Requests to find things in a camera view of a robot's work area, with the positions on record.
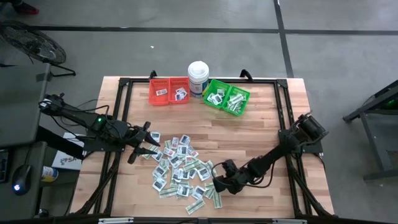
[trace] concrete floor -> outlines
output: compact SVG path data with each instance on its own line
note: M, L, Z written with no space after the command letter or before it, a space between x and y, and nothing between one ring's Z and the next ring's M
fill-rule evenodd
M10 6L0 19L32 25L120 27L214 27L277 29L272 0L36 0L37 16L18 16ZM397 30L395 0L280 0L286 29ZM212 76L287 77L279 34L181 32L46 32L68 55L77 77L53 79L48 93L64 92L73 105L96 98L107 75L185 75L194 60L205 61ZM345 218L396 223L398 179L365 184L377 171L359 121L341 119L368 96L396 80L397 36L287 35L294 77L304 78L313 110L330 133L323 140L326 175L335 213ZM29 58L0 42L0 63L30 64ZM62 134L52 120L42 125ZM82 133L82 129L73 129ZM43 199L52 215L63 215L72 186L51 189Z

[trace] plastic container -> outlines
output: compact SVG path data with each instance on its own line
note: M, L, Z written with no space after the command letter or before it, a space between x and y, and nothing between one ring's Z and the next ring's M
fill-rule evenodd
M167 105L169 103L169 83L168 78L153 78L149 82L149 97L148 102L152 105ZM157 90L167 89L167 94L157 96Z
M246 96L246 101L243 101L243 103L242 103L241 112L237 113L235 111L231 111L231 110L227 109L227 102L229 100L229 96L237 95L239 93L242 94L243 96ZM236 115L236 116L242 116L244 109L246 108L246 105L249 101L249 98L250 98L250 92L248 92L246 90L242 90L241 88L238 88L236 86L231 86L231 89L226 94L225 100L223 101L223 110L230 112L231 114Z
M175 100L176 90L184 88L187 92L184 100ZM189 78L170 78L169 82L169 102L170 103L188 103L189 101Z
M209 88L206 91L205 98L203 100L205 101L205 103L207 105L213 106L213 107L215 107L217 109L220 109L221 107L223 107L224 103L226 102L226 96L227 96L227 93L228 93L230 88L231 88L231 85L229 85L227 83L223 83L223 82L220 82L218 80L212 80L210 85L209 85ZM222 89L222 90L224 90L224 93L225 93L225 96L223 98L223 102L221 102L219 105L215 105L214 103L212 103L212 102L207 100L207 98L210 95L210 93L217 94L217 89Z
M201 97L209 83L209 66L205 62L192 62L188 67L189 90L193 97Z
M42 182L54 182L58 177L58 170L43 166Z

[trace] red plastic bin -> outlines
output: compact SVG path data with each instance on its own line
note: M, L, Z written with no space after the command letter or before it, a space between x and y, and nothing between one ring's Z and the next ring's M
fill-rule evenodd
M169 88L170 80L168 78L153 78L149 82L149 97L148 102L152 105L160 106L169 103ZM167 94L157 96L157 90L167 89Z
M184 100L175 100L176 90L183 87L187 92ZM189 101L189 78L170 78L169 83L169 102L170 103L188 103Z

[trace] wooden tabletop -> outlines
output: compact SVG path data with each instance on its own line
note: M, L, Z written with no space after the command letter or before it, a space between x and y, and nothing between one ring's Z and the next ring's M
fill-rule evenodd
M114 106L120 77L104 77L97 106ZM288 79L290 99L295 119L310 111L304 82L300 78ZM223 110L217 110L204 104L202 99L190 98L184 105L152 106L148 104L148 83L135 83L127 121L142 126L150 121L151 131L161 133L160 145L173 137L180 138L187 134L191 145L199 152L198 158L214 164L225 159L233 159L239 167L253 157L263 155L278 145L277 131L280 129L276 110L274 89L268 84L236 84L251 92L250 100L242 117L236 117ZM123 112L125 96L122 97ZM185 207L195 199L190 196L177 200L175 197L159 198L159 193L152 188L152 171L158 164L153 158L137 158L133 165L127 163L132 151L130 147L122 153L116 184L112 216L125 217L189 217ZM100 179L104 153L93 153L83 161L80 176L73 197L71 212L81 208L89 199ZM333 213L325 171L319 159L311 154L302 157L308 188L323 207ZM221 167L219 174L224 174ZM268 172L261 185L269 180ZM169 187L170 174L167 177ZM190 185L201 185L196 176ZM298 188L300 208L304 211L303 197ZM108 189L105 189L105 200ZM191 217L218 218L291 218L294 217L292 197L285 159L275 164L274 179L266 189L245 187L231 195L227 190L221 193L223 208L215 209L212 200L204 199L205 206L191 214Z

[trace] wire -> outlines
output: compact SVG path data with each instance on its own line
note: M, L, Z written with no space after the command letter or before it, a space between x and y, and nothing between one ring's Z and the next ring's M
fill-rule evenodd
M243 186L261 188L261 189L264 189L264 188L269 187L269 186L271 185L271 183L272 183L272 178L273 178L273 176L274 176L274 166L275 166L275 162L272 164L272 167L271 167L271 177L270 177L269 182L268 182L267 185L265 185L265 186L255 186L255 185L251 185L251 184L241 184L241 183L239 183L239 184L240 184L240 185L243 185Z
M369 96L369 98L363 102L362 106L365 105L372 97L374 97L374 95Z
M219 181L217 178L214 177L214 174L213 174L214 168L215 168L216 166L221 165L222 163L223 163L223 162L219 162L219 163L215 164L215 165L213 166L213 168L211 168L211 176L212 176L213 180L216 180L219 184L222 184L222 185L224 185L224 186L233 186L233 184L226 184L226 183L224 183L224 182ZM270 177L269 183L268 183L267 185L265 185L265 186L256 186L256 185L260 184L260 183L264 180L265 174L264 174L262 177L260 177L260 178L258 178L257 180L255 180L255 181L254 181L254 184L242 184L242 183L238 183L238 184L244 185L244 186L248 186L248 187L257 187L257 188L266 188L266 187L269 187L270 184L271 184L271 182L272 182L272 177L274 176L274 166L275 166L275 162L272 164L272 168L271 168L271 177Z
M27 159L30 157L30 150L31 150L31 149L32 149L32 147L29 147L29 149L28 149L28 151L27 151L27 153L26 153L24 165L26 165Z
M87 104L87 103L92 102L92 101L98 101L98 99L88 100L88 101L86 101L86 102L84 102L84 103L82 103L82 104L76 106L76 108L79 108L79 107L81 107L81 106L83 106L83 105L85 105L85 104ZM79 126L79 124L68 124L68 123L64 122L64 121L63 121L63 116L60 117L60 120L61 120L61 122L62 122L64 125L67 125L67 126L71 126L71 127L72 127L72 126Z
M214 174L213 174L214 168L216 168L216 166L221 165L222 163L224 163L224 162L219 162L219 163L217 163L216 165L214 165L213 168L211 168L211 176L213 177L213 180L216 180L219 184L222 184L222 185L224 185L224 186L233 186L233 184L226 184L226 183L223 183L223 182L219 181L217 178L214 177Z
M313 155L318 157L318 159L321 161L321 163L323 165L323 170L326 170L325 162L323 161L322 157L320 157L317 153L313 153Z
M74 112L88 112L88 111L98 110L98 109L101 109L101 108L107 108L106 111L108 112L109 105L103 105L103 106L99 106L97 108L92 108L92 109L87 109L87 110L72 110L72 109L68 109L68 108L62 108L62 109L68 110L68 111L74 111Z
M75 133L69 131L67 128L64 128L61 124L58 123L58 121L53 116L50 115L50 117L55 121L55 124L57 124L60 128L66 130L70 134L74 135L75 138L77 138L77 135Z
M70 206L72 205L73 196L75 196L76 186L77 186L77 180L76 180L76 182L75 182L75 186L74 186L73 189L72 189L72 196L70 197L67 210L65 211L65 214L63 214L63 216L67 215L68 212L69 212Z

